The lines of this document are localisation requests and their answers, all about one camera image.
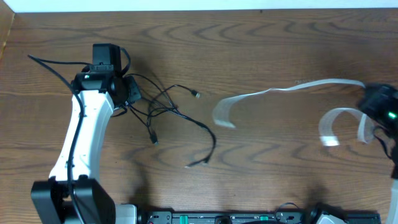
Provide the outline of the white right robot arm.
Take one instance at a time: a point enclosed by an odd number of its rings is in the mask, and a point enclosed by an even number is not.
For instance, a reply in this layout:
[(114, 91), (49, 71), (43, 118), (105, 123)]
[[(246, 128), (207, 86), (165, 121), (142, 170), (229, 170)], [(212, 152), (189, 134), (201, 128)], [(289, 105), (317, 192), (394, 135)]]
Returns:
[(394, 163), (391, 173), (391, 202), (386, 223), (397, 224), (397, 88), (382, 83), (367, 84), (358, 108), (378, 124), (376, 130), (381, 129), (394, 141), (394, 146), (388, 149), (386, 143), (377, 138), (387, 158)]

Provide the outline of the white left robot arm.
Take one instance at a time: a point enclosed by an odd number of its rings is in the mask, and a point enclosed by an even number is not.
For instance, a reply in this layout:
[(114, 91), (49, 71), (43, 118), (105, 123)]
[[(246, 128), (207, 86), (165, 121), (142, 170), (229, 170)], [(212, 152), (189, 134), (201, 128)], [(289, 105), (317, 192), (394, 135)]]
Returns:
[(117, 205), (99, 183), (104, 135), (114, 111), (141, 99), (139, 87), (126, 77), (126, 50), (94, 44), (93, 61), (74, 80), (72, 115), (67, 135), (48, 180), (35, 181), (31, 199), (42, 223), (137, 223), (137, 207)]

